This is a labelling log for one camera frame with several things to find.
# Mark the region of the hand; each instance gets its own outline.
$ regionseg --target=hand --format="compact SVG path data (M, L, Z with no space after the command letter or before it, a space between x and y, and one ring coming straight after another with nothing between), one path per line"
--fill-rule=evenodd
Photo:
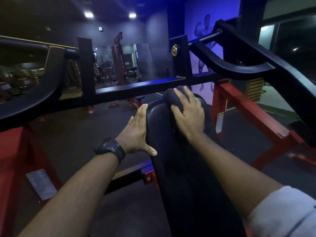
M174 88L176 95L183 105L183 114L175 105L171 106L171 110L179 129L190 141L191 138L203 134L205 116L200 100L197 99L187 87L184 87L184 90L187 93L189 100L181 91Z
M157 155L157 151L145 143L147 107L148 104L139 107L135 118L130 118L127 126L116 138L126 154L145 151L152 156Z

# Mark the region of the ceiling light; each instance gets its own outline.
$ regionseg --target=ceiling light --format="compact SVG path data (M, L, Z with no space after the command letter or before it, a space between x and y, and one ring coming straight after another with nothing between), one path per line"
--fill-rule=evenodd
M84 12L84 15L86 16L86 18L91 18L91 19L93 18L93 13L90 11Z
M135 13L130 13L130 18L136 18L136 14Z

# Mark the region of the person's left hand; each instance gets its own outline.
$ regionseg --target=person's left hand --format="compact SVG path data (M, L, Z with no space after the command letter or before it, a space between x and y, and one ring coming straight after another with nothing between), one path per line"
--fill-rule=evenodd
M116 138L126 154L145 151L152 156L157 155L157 151L145 143L147 107L148 104L139 107L135 118L130 118L127 126Z

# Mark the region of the watch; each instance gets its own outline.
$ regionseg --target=watch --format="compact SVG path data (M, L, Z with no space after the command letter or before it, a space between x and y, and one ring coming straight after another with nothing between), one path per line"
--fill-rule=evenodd
M98 144L94 148L94 153L96 155L102 155L108 152L112 152L118 159L118 163L120 164L123 159L125 158L125 151L121 147L121 145L113 138L106 138L101 141L100 144Z

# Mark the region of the gym floor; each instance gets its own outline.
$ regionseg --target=gym floor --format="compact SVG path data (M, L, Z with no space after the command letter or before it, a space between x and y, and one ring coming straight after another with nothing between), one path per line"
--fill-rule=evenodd
M146 95L143 103L160 98L162 96L157 94ZM116 137L129 118L136 114L135 107L127 101L120 101L119 107L113 108L108 108L107 104L95 106L92 114L88 113L87 108L78 108L50 114L45 122L32 123L39 142L63 183L93 158L93 148L101 139ZM293 121L288 117L271 115L284 126ZM222 142L227 150L246 163L251 163L272 147L267 137L236 109L225 113ZM149 159L149 155L142 152L128 155L117 171ZM283 155L266 165L263 172L284 185L291 185L316 198L316 170L304 163ZM18 204L14 236L40 209L37 196L25 184ZM90 229L91 237L105 235L171 236L157 187L139 181L106 195Z

